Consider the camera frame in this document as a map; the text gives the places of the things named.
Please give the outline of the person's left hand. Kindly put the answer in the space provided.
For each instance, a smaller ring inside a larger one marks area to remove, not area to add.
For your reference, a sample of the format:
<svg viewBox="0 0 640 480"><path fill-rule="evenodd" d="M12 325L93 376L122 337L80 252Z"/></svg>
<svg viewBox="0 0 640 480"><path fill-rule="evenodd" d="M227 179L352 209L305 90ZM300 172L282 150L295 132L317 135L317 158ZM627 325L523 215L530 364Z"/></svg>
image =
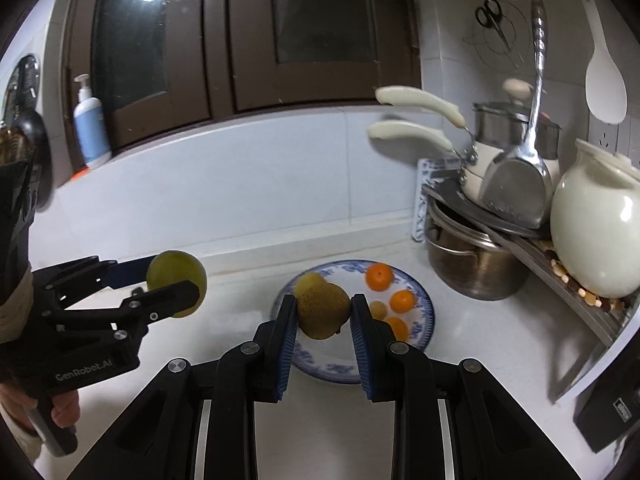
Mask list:
<svg viewBox="0 0 640 480"><path fill-rule="evenodd" d="M28 432L34 432L34 426L28 412L37 407L37 400L28 396L13 381L2 382L1 404L17 426ZM74 426L80 419L79 392L77 390L59 394L51 399L51 418L60 428Z"/></svg>

